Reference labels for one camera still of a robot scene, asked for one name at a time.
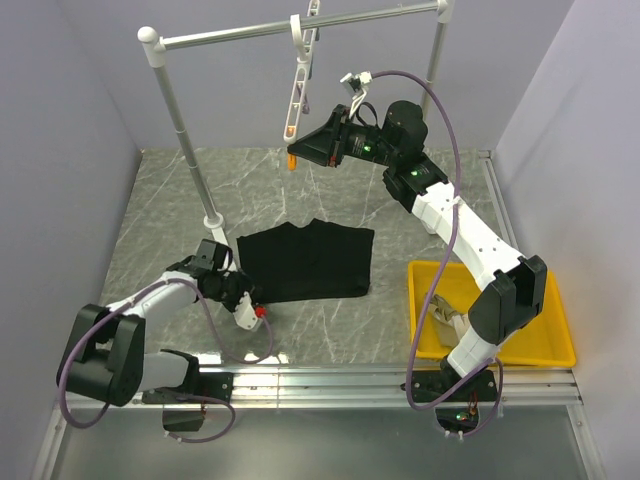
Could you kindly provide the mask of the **orange clothes clip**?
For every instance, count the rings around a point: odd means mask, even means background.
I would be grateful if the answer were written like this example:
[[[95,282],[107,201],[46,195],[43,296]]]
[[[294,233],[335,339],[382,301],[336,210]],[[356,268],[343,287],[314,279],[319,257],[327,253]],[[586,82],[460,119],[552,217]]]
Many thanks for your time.
[[[297,168],[297,157],[294,154],[287,154],[287,168],[289,171],[295,171]]]

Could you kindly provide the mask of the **black underwear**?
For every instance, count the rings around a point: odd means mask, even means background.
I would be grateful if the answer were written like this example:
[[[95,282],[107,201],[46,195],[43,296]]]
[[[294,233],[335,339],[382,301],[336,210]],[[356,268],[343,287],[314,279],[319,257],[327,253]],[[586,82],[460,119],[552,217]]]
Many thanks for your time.
[[[242,271],[261,303],[357,298],[370,288],[375,232],[318,219],[237,239]]]

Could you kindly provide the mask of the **white plastic hanger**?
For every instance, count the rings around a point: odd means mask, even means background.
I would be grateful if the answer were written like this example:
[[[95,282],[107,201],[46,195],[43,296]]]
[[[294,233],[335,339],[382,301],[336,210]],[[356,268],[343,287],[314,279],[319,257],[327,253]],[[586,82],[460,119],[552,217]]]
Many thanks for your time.
[[[296,50],[296,69],[283,132],[283,140],[286,144],[292,144],[297,140],[301,117],[305,115],[301,113],[296,82],[305,83],[303,91],[307,94],[307,85],[312,76],[313,51],[318,37],[318,29],[303,28],[301,20],[299,14],[292,15],[289,20],[292,41]]]

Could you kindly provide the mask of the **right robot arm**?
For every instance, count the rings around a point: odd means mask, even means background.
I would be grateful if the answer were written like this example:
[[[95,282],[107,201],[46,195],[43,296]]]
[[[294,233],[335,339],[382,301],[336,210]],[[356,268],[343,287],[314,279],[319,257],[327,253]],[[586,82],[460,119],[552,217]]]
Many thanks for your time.
[[[470,327],[441,363],[442,391],[460,400],[472,392],[472,370],[498,353],[543,308],[547,266],[506,244],[456,193],[424,152],[428,128],[419,105],[392,103],[381,126],[358,125],[339,104],[321,127],[289,142],[288,153],[323,167],[346,156],[384,166],[390,195],[453,252],[480,290],[468,316]]]

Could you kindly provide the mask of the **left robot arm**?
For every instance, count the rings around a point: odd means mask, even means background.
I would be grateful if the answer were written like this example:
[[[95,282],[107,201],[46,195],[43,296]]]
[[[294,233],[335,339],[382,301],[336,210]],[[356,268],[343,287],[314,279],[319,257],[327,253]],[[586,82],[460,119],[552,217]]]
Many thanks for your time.
[[[254,283],[232,268],[232,260],[230,247],[204,239],[195,254],[167,267],[137,293],[107,306],[82,307],[58,369],[58,394],[118,407],[149,390],[166,389],[180,402],[195,399],[202,388],[197,358],[177,350],[149,353],[147,333],[180,310],[208,301],[255,325]]]

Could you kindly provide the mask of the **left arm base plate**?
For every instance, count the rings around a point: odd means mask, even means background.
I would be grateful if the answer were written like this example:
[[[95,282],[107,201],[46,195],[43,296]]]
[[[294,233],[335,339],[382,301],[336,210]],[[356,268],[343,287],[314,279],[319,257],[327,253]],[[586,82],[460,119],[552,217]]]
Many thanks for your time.
[[[232,395],[234,374],[230,372],[199,373],[179,387],[163,387],[142,394],[144,404],[198,403],[200,397],[229,402]]]

